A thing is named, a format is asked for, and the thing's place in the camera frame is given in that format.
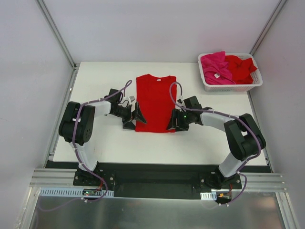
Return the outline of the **red t shirt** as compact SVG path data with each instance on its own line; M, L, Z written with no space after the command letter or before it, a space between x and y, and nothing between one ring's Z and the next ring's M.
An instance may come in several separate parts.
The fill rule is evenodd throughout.
M175 129L167 129L172 110L175 109L169 93L170 85L174 82L175 76L155 77L146 74L136 78L137 102L147 122L137 121L136 132L175 132Z
M252 58L245 60L234 55L227 55L225 61L228 62L228 70L232 74L232 80L236 84L252 84L251 73L257 70Z

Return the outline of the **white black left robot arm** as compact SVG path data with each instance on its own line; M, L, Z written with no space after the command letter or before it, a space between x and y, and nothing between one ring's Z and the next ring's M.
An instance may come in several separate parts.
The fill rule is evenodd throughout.
M93 100L83 104L68 102L59 126L59 135L69 143L77 160L78 168L73 184L75 186L103 187L104 178L100 174L99 162L94 154L93 134L94 119L100 116L113 115L122 119L122 128L135 130L133 121L146 124L140 105L135 103L134 110L131 102L134 97L127 99L126 106L122 106L123 92L111 89L102 99Z

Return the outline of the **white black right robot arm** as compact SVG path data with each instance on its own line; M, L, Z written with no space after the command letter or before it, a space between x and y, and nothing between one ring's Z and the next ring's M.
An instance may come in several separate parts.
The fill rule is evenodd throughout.
M234 116L210 107L203 108L196 96L179 100L178 104L180 108L172 110L167 130L187 131L194 123L226 134L230 153L213 173L204 178L209 188L226 188L246 163L266 147L266 141L250 114Z

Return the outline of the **pink t shirt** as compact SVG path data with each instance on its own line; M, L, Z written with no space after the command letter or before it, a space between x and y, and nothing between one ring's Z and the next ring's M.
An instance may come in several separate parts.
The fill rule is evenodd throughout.
M204 79L209 85L233 85L233 75L228 70L228 62L225 60L226 52L215 52L200 58Z

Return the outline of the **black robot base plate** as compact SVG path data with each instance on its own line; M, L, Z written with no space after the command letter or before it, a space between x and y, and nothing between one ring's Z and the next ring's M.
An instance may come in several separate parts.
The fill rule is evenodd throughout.
M94 174L77 169L73 185L107 188L121 198L200 199L212 189L241 189L239 175L220 178L216 165L99 163Z

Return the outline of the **left aluminium frame post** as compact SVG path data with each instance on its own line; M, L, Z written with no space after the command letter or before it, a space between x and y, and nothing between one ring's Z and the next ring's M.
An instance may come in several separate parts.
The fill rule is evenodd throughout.
M38 5L38 8L40 9L42 15L44 16L52 34L54 35L57 43L59 44L59 47L61 49L61 51L63 52L65 58L67 59L68 63L69 63L69 66L72 68L72 69L76 69L76 66L77 64L75 63L46 3L44 0L35 0L35 2L37 3Z

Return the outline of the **aluminium frame post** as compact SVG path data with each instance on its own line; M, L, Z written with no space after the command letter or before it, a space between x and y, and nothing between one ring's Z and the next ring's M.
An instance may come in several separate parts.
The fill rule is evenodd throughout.
M276 7L272 11L266 24L264 25L262 31L260 32L259 36L257 37L257 39L254 42L254 45L252 46L252 48L250 50L250 54L252 56L254 56L255 53L258 51L259 47L263 43L264 39L268 35L270 29L276 22L277 18L279 17L279 15L281 14L282 10L284 9L284 7L286 6L287 3L288 3L288 0L279 0L278 1Z
M77 64L75 63L46 3L44 0L35 0L35 2L37 3L38 5L38 8L40 9L42 15L44 16L52 34L54 35L57 43L59 44L59 47L61 49L61 51L63 52L65 58L67 59L68 63L69 63L69 66L72 68L72 69L76 69L76 66Z

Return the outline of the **right aluminium frame post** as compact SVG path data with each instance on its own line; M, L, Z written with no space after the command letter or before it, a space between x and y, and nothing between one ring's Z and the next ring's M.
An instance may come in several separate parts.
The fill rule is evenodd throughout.
M262 31L260 32L259 36L257 37L257 39L254 42L254 45L252 46L252 48L250 50L250 54L252 56L254 56L255 53L258 51L259 47L263 43L264 39L268 35L270 29L276 22L277 18L279 17L279 15L281 14L282 10L284 9L284 7L286 6L287 3L288 3L288 0L279 0L278 1L276 7L272 11L266 24L264 25Z

